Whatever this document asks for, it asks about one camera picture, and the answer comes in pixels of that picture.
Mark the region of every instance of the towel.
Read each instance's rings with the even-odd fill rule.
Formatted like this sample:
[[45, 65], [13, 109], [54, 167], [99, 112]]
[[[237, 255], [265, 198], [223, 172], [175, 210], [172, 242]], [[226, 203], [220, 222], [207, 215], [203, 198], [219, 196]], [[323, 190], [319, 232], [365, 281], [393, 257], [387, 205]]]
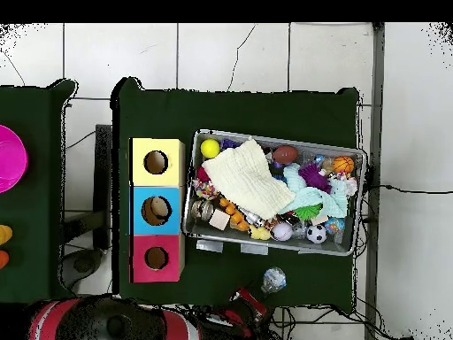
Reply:
[[253, 138], [206, 160], [203, 168], [228, 201], [260, 216], [273, 218], [296, 196], [284, 182], [271, 176], [261, 147]]
[[337, 179], [329, 179], [332, 186], [330, 195], [325, 191], [307, 187], [303, 177], [298, 174], [300, 166], [293, 163], [283, 169], [283, 175], [288, 182], [288, 188], [296, 193], [293, 202], [284, 207], [279, 213], [286, 213], [299, 207], [313, 206], [322, 204], [319, 215], [328, 215], [335, 218], [344, 218], [348, 209], [348, 199], [346, 198], [346, 183]]

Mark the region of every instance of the green table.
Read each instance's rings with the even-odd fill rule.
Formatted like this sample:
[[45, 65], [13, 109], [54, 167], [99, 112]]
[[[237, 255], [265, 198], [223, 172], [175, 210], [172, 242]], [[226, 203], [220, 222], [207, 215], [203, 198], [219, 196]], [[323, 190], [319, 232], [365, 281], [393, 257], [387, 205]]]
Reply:
[[0, 194], [0, 224], [13, 238], [0, 246], [10, 263], [0, 270], [0, 302], [32, 303], [71, 296], [58, 280], [63, 224], [62, 110], [75, 82], [46, 89], [0, 87], [0, 124], [14, 130], [28, 153], [19, 183]]
[[345, 312], [352, 307], [352, 256], [299, 255], [269, 249], [268, 256], [240, 253], [237, 243], [224, 243], [223, 253], [199, 251], [187, 238], [186, 267], [179, 282], [130, 283], [128, 280], [128, 161], [132, 137], [179, 138], [187, 160], [197, 129], [277, 137], [307, 143], [356, 147], [358, 93], [290, 92], [276, 94], [201, 93], [185, 90], [143, 90], [133, 78], [121, 80], [112, 92], [113, 227], [112, 261], [119, 268], [123, 298], [150, 304], [214, 305], [225, 303], [240, 286], [262, 280], [271, 266], [281, 267], [288, 286], [268, 298], [279, 305], [334, 304]]

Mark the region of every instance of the white blanket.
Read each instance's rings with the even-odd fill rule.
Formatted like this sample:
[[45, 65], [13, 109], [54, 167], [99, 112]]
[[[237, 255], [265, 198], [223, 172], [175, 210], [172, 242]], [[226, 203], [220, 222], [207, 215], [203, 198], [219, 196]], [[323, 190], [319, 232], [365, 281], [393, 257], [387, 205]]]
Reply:
[[228, 201], [264, 220], [271, 219], [296, 196], [284, 182], [271, 176], [263, 150], [251, 137], [241, 146], [206, 160], [203, 168]]

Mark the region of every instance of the stacked cube box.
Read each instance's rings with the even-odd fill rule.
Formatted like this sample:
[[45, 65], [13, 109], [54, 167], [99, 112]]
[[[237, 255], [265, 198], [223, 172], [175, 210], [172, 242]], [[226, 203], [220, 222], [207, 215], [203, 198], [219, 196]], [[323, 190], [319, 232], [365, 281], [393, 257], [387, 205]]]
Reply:
[[[184, 235], [180, 229], [186, 174], [184, 143], [132, 138], [129, 157], [130, 281], [177, 282], [185, 264]], [[158, 205], [164, 212], [155, 212]]]

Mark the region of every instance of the metal tray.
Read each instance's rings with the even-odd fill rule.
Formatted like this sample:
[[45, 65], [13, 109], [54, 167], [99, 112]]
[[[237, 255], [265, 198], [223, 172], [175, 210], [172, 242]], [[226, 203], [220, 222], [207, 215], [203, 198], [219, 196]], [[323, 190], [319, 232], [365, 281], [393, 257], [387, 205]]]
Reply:
[[[204, 157], [200, 152], [201, 143], [207, 138], [213, 138], [218, 141], [223, 138], [228, 138], [236, 142], [243, 143], [252, 136], [258, 144], [276, 148], [282, 144], [290, 144], [299, 151], [299, 156], [296, 163], [302, 165], [304, 162], [313, 160], [316, 154], [322, 154], [328, 157], [348, 156], [354, 159], [355, 162], [355, 177], [357, 179], [356, 195], [349, 199], [348, 216], [345, 218], [345, 229], [341, 243], [335, 243], [331, 236], [328, 236], [325, 242], [314, 244], [309, 240], [298, 240], [291, 238], [287, 241], [268, 241], [253, 240], [249, 238], [247, 232], [241, 232], [236, 229], [231, 229], [229, 225], [224, 231], [210, 226], [209, 223], [201, 220], [195, 220], [190, 215], [190, 208], [194, 201], [197, 200], [194, 188], [191, 185], [195, 175], [195, 170], [204, 162]], [[218, 130], [200, 129], [194, 135], [192, 143], [192, 154], [188, 174], [188, 189], [186, 202], [184, 205], [184, 214], [182, 219], [182, 231], [187, 236], [194, 236], [198, 239], [213, 240], [220, 242], [242, 243], [258, 246], [268, 246], [270, 248], [288, 249], [298, 251], [299, 253], [317, 253], [330, 254], [335, 256], [347, 256], [354, 251], [357, 240], [358, 220], [360, 202], [358, 198], [362, 196], [362, 190], [365, 179], [366, 154], [358, 149], [348, 149], [336, 146], [325, 146], [315, 143], [303, 143], [296, 141], [288, 141], [277, 138], [261, 137], [258, 135], [242, 135], [238, 133], [222, 132]]]

